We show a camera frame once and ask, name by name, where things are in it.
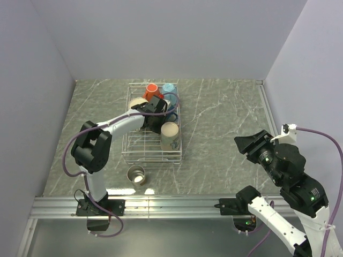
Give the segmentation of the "beige patterned mug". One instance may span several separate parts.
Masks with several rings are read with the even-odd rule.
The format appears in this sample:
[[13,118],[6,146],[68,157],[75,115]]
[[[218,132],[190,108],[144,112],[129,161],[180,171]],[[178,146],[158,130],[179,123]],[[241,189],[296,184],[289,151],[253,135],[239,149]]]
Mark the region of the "beige patterned mug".
[[166,122],[162,125],[160,147],[168,154],[179,150],[180,130],[176,123]]

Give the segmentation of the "dark blue faceted mug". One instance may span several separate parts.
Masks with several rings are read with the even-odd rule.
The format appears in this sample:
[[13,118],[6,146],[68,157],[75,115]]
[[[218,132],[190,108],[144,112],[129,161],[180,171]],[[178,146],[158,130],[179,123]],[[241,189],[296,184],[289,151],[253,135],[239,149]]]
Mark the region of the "dark blue faceted mug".
[[176,122],[178,120],[178,114],[176,111],[172,110],[174,109],[174,106],[171,105],[168,107],[168,114],[166,115],[166,122]]

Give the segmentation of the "green interior floral mug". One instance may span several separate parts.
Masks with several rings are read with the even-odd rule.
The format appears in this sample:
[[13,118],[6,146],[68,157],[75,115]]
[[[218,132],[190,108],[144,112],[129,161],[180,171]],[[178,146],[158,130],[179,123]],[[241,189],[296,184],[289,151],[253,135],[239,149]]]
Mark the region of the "green interior floral mug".
[[132,109],[136,105],[146,104],[148,103],[148,100],[143,97],[136,97],[131,99],[131,101],[128,103],[128,108]]

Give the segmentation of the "orange mug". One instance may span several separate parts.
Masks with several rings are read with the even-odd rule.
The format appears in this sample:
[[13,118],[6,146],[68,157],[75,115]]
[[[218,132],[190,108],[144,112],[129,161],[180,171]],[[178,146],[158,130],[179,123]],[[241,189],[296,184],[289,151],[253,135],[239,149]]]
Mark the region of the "orange mug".
[[160,93],[159,87],[157,84],[148,84],[145,89],[143,98],[150,101],[153,96],[164,99],[164,96]]

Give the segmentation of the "light blue mug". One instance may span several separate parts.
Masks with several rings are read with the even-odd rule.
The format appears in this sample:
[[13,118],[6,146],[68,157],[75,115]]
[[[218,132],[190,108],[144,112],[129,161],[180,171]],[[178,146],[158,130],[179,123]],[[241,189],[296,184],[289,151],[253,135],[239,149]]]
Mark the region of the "light blue mug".
[[161,87],[163,99],[167,102],[168,108],[173,108],[177,103],[177,87],[172,83],[166,83]]

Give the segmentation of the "stainless steel cup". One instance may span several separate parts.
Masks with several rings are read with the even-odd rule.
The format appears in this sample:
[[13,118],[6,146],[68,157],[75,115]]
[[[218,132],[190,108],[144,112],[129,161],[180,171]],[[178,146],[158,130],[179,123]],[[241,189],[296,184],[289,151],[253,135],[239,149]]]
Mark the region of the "stainless steel cup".
[[126,177],[134,188],[144,186],[147,181],[145,169],[140,165],[132,165],[129,167]]

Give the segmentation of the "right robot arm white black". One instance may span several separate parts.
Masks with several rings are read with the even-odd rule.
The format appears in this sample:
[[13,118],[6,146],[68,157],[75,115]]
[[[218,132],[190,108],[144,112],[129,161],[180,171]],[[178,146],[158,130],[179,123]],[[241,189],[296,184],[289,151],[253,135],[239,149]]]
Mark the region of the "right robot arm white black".
[[342,256],[342,247],[332,225],[336,211],[320,182],[304,172],[306,163],[295,145],[275,142],[265,130],[247,137],[235,137],[238,151],[247,160],[260,164],[280,195],[297,215],[304,231],[285,220],[252,186],[236,194],[242,214],[258,217],[285,244],[293,256]]

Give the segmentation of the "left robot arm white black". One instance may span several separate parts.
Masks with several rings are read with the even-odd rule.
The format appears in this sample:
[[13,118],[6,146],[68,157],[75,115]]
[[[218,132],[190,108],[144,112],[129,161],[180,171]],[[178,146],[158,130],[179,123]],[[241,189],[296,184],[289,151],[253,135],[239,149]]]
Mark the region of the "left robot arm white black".
[[112,141],[128,132],[145,128],[160,133],[167,114],[168,103],[164,96],[153,96],[147,103],[136,104],[124,114],[106,122],[85,122],[80,132],[68,143],[72,146],[71,156],[80,168],[77,174],[68,175],[84,177],[85,200],[89,201],[88,207],[95,215],[102,215],[109,208],[103,169],[109,159]]

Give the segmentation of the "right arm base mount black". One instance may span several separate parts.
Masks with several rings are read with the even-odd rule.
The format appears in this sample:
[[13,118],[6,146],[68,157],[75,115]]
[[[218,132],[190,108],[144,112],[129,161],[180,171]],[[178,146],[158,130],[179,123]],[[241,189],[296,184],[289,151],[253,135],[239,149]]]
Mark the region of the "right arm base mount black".
[[220,198],[214,205],[218,208],[221,216],[231,216],[233,218],[234,230],[246,235],[260,231],[264,224],[258,225],[255,215],[248,211],[248,206],[243,200],[238,198]]

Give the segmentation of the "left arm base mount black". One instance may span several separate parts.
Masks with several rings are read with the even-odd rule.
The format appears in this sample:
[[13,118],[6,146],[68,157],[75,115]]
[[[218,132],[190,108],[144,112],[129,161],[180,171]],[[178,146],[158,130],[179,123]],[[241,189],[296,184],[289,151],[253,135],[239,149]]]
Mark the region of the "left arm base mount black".
[[105,232],[108,230],[112,214],[114,217],[124,215],[124,199],[108,199],[108,194],[95,204],[83,190],[76,190],[73,198],[77,202],[76,216],[87,217],[86,225],[90,232]]

